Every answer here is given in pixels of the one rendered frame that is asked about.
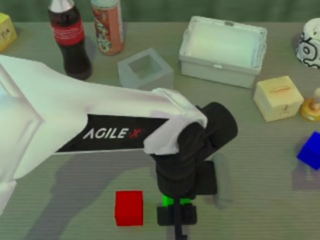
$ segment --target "yellow box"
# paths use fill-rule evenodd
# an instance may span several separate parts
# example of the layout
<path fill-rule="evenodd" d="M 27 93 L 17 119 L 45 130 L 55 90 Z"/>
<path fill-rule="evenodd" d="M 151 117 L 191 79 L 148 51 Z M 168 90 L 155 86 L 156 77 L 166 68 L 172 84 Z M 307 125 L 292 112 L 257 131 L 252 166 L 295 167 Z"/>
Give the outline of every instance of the yellow box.
<path fill-rule="evenodd" d="M 0 52 L 17 38 L 17 33 L 8 15 L 0 12 Z"/>
<path fill-rule="evenodd" d="M 259 81 L 253 101 L 264 120 L 271 122 L 295 116 L 304 98 L 290 77 L 282 76 Z"/>

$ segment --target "blue cube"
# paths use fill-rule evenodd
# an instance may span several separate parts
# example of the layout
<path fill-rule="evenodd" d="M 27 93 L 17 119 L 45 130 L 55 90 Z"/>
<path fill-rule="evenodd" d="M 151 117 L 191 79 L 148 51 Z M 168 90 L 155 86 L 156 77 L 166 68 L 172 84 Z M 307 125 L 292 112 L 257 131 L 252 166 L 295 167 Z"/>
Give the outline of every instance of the blue cube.
<path fill-rule="evenodd" d="M 313 168 L 320 169 L 320 133 L 313 132 L 313 134 L 306 141 L 301 148 L 297 158 Z"/>

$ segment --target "white robotic arm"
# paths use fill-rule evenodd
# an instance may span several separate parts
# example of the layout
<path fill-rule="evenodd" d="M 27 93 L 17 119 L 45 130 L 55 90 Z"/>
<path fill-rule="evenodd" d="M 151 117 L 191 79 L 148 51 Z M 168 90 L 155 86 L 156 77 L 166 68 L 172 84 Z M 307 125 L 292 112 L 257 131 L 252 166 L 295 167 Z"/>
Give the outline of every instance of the white robotic arm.
<path fill-rule="evenodd" d="M 207 117 L 177 91 L 75 80 L 45 64 L 0 55 L 0 215 L 22 178 L 53 154 L 179 151 L 177 138 Z"/>

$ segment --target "dark green background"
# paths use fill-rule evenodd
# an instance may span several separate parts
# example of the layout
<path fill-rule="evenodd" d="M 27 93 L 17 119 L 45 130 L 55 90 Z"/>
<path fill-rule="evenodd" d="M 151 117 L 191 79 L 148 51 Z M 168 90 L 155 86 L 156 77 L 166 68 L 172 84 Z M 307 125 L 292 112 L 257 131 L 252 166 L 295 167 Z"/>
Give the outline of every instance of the dark green background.
<path fill-rule="evenodd" d="M 14 22 L 46 22 L 50 0 L 0 0 Z M 75 0 L 85 22 L 90 0 Z M 203 16 L 236 22 L 306 22 L 320 16 L 320 0 L 122 0 L 125 22 L 188 22 Z"/>

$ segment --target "red cube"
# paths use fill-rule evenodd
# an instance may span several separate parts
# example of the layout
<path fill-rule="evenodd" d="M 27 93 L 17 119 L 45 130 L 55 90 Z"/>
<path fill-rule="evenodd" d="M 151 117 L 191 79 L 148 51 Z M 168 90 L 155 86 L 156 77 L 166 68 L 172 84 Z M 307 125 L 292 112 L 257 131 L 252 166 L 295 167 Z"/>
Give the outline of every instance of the red cube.
<path fill-rule="evenodd" d="M 119 227 L 142 226 L 144 224 L 142 191 L 116 191 L 114 218 Z"/>

